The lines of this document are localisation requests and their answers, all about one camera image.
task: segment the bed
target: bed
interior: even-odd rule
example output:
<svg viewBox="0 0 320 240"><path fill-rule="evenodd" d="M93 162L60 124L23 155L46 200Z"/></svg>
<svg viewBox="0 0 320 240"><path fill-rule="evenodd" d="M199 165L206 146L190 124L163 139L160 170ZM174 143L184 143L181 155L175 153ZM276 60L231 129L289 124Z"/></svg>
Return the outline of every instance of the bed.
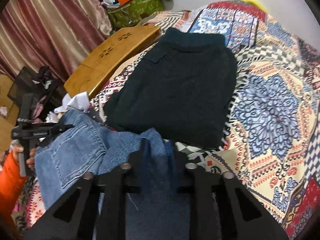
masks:
<svg viewBox="0 0 320 240"><path fill-rule="evenodd" d="M217 22L231 27L221 30ZM145 26L158 27L160 35L174 27L191 33L219 31L228 39L227 47L233 51L238 68L221 145L216 151L180 142L176 146L209 172L234 172L290 239L301 235L308 221L319 216L320 54L271 15L239 0L212 3L193 11L156 13L134 28ZM107 118L103 105L124 86L152 45L144 50L142 47L135 56L119 61L98 81L100 91L90 94L91 106L103 121ZM263 91L263 97L257 90ZM255 115L261 114L253 102L277 105L280 100L284 100L285 108L279 109L276 116L290 120L291 132L273 138L273 119L262 118L258 126L252 125ZM271 108L265 109L271 115ZM44 212L35 182L28 204L28 225L32 226Z"/></svg>

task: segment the green bag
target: green bag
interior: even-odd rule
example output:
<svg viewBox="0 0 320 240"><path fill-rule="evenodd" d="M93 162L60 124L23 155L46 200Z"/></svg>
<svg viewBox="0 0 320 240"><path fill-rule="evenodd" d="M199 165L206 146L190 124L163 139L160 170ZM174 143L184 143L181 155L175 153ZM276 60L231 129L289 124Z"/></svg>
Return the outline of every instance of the green bag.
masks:
<svg viewBox="0 0 320 240"><path fill-rule="evenodd" d="M156 11L164 11L161 0L131 0L119 8L107 8L114 28L120 29L137 25L141 15L149 16Z"/></svg>

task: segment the white paper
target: white paper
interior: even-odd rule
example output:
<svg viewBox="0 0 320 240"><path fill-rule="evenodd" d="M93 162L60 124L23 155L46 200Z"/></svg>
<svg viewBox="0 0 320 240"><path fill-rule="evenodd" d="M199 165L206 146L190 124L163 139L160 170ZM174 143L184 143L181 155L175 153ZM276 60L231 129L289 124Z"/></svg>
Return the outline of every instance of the white paper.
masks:
<svg viewBox="0 0 320 240"><path fill-rule="evenodd" d="M66 94L62 99L62 106L57 107L53 112L64 113L69 109L77 109L79 111L87 111L90 106L90 101L87 92L82 92L75 95L73 98L69 94Z"/></svg>

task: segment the wooden table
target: wooden table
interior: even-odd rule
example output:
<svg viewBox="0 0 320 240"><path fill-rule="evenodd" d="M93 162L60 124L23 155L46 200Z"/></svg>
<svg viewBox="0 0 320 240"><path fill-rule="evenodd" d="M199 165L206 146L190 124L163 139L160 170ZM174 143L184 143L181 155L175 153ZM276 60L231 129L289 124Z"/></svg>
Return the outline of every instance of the wooden table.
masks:
<svg viewBox="0 0 320 240"><path fill-rule="evenodd" d="M88 92L94 98L116 69L149 46L159 36L160 27L122 28L100 44L74 71L64 88L71 97Z"/></svg>
<svg viewBox="0 0 320 240"><path fill-rule="evenodd" d="M8 108L6 117L0 116L0 151L9 149L11 130L15 126L19 108L7 97L13 81L6 75L0 75L0 106Z"/></svg>

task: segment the hand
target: hand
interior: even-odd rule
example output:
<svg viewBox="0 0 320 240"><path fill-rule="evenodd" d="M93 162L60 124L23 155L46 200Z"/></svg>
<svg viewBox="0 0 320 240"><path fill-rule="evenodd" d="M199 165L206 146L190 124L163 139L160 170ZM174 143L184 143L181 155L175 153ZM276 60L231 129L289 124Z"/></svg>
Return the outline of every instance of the hand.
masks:
<svg viewBox="0 0 320 240"><path fill-rule="evenodd" d="M19 162L19 158L18 158L18 153L23 152L23 147L19 144L13 145L13 158L16 160L16 162ZM27 159L26 163L28 164L29 168L34 168L35 167L35 153L36 153L36 149L33 148L30 151L30 158Z"/></svg>

